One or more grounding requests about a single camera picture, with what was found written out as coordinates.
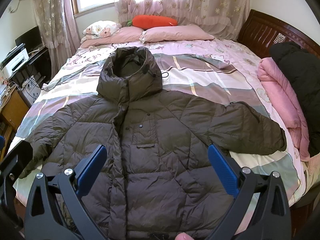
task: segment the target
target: screw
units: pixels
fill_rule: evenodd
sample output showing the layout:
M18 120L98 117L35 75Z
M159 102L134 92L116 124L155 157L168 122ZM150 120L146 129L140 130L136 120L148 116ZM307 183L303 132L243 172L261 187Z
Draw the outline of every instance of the screw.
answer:
M243 172L244 174L249 174L249 173L251 172L251 170L250 170L248 167L243 167L243 168L242 168L242 172Z
M43 173L42 172L39 172L37 175L36 175L36 178L37 179L41 179L43 177Z
M277 171L274 171L274 172L272 173L272 176L274 176L275 178L279 178L279 177L280 177L280 173L277 172Z
M70 174L72 174L73 173L73 169L66 169L65 171L64 171L64 174L66 174L67 176L69 176Z
M9 178L14 181L14 175L12 173L9 174Z

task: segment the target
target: headboard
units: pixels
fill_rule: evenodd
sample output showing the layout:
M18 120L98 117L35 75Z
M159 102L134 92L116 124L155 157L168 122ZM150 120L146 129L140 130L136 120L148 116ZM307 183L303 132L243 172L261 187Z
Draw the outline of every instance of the headboard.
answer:
M251 10L237 41L258 57L270 57L269 47L277 42L294 41L320 58L320 46L310 37L271 15Z

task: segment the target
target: white floral pillow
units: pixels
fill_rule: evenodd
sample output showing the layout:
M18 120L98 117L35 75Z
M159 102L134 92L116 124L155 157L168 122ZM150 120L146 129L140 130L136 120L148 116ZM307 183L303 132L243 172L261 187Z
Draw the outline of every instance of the white floral pillow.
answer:
M121 24L112 21L95 22L83 31L85 36L82 38L81 43L85 40L110 37L111 35L118 33L121 27Z

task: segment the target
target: folded pink quilt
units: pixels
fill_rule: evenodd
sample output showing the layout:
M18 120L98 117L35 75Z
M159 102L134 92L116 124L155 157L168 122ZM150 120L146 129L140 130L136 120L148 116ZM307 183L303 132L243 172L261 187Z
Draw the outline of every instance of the folded pink quilt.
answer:
M307 122L289 81L271 57L260 61L258 78L272 106L288 128L294 146L299 149L300 160L308 161L310 155Z

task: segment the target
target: curtain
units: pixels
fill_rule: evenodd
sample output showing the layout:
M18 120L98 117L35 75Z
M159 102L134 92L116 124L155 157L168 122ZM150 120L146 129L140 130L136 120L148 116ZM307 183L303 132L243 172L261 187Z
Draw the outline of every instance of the curtain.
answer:
M175 18L179 25L196 24L216 37L235 40L250 11L250 0L119 0L119 22L139 14Z
M33 4L43 44L49 49L53 78L80 46L71 0L33 0Z

